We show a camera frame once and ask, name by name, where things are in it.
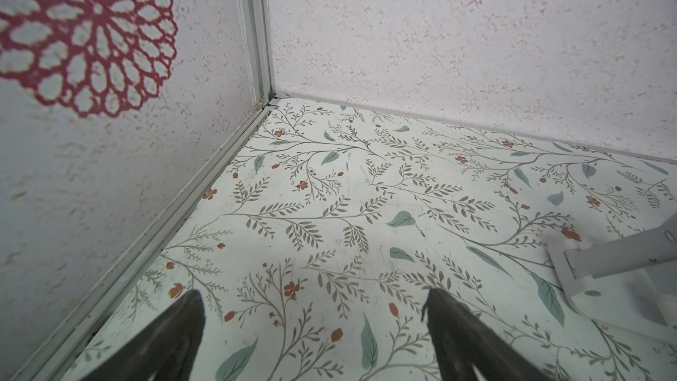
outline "red circular pattern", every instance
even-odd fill
[[[0,0],[0,76],[81,117],[139,109],[171,73],[172,2]]]

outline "green leaf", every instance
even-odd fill
[[[362,328],[362,368],[370,369],[377,365],[378,345],[374,338],[372,328],[369,326],[367,315],[364,315],[364,328]]]
[[[583,164],[583,174],[586,176],[588,179],[589,177],[595,175],[597,172],[597,169],[595,169],[594,166],[588,165],[588,164]]]
[[[414,259],[409,256],[409,253],[398,248],[390,248],[390,257],[393,259],[411,260],[412,262],[414,261]]]
[[[535,273],[532,272],[530,274],[536,284],[538,284],[538,296],[541,298],[541,301],[560,325],[564,326],[564,311],[562,310],[562,305],[559,304],[554,287]]]
[[[258,170],[261,169],[261,166],[263,166],[263,158],[266,157],[266,155],[261,155],[257,156],[256,159],[254,159],[254,171],[258,174]]]
[[[416,220],[411,214],[405,210],[400,210],[397,215],[393,218],[392,221],[386,223],[393,228],[398,226],[413,225],[416,224]]]
[[[339,154],[338,154],[337,152],[333,151],[333,152],[329,153],[329,154],[324,158],[324,160],[322,161],[322,165],[325,165],[325,164],[327,164],[327,163],[329,163],[329,162],[334,162],[334,161],[335,161],[336,159],[338,159],[338,158],[339,158]]]
[[[251,346],[234,352],[228,359],[224,360],[216,370],[216,381],[235,381],[244,371],[244,367],[247,366],[257,343],[258,338]]]
[[[667,175],[667,171],[666,171],[665,169],[663,169],[663,168],[658,168],[656,165],[654,165],[654,164],[649,164],[648,162],[645,162],[645,161],[642,161],[642,162],[644,162],[644,165],[646,165],[646,166],[648,166],[648,167],[650,167],[650,168],[655,169],[655,170],[658,171],[659,173]]]
[[[564,193],[560,191],[557,194],[551,194],[548,196],[548,201],[557,206],[564,201]]]
[[[558,149],[560,149],[560,150],[568,151],[569,153],[571,153],[571,150],[566,149],[566,148],[564,148],[564,147],[558,145],[557,143],[554,143],[554,142],[553,142],[553,146],[556,147],[556,148],[558,148]]]
[[[505,270],[498,262],[495,261],[494,258],[492,258],[491,256],[489,256],[489,255],[486,254],[485,252],[482,252],[481,250],[476,249],[476,248],[471,247],[471,246],[467,246],[467,248],[468,248],[468,250],[470,250],[472,253],[478,255],[480,259],[484,260],[486,263],[488,263],[488,264],[491,265],[492,267],[494,267],[494,268],[496,268],[496,269],[500,269],[500,270],[503,271],[504,273],[508,274],[508,271],[506,271],[506,270]]]
[[[529,187],[531,187],[531,185],[529,184],[529,179],[528,179],[527,176],[524,175],[524,173],[522,172],[522,168],[515,168],[515,169],[513,170],[513,172],[514,172],[515,175],[517,175],[517,178],[519,178],[520,180],[524,181],[524,182],[526,183],[526,185],[528,185]]]

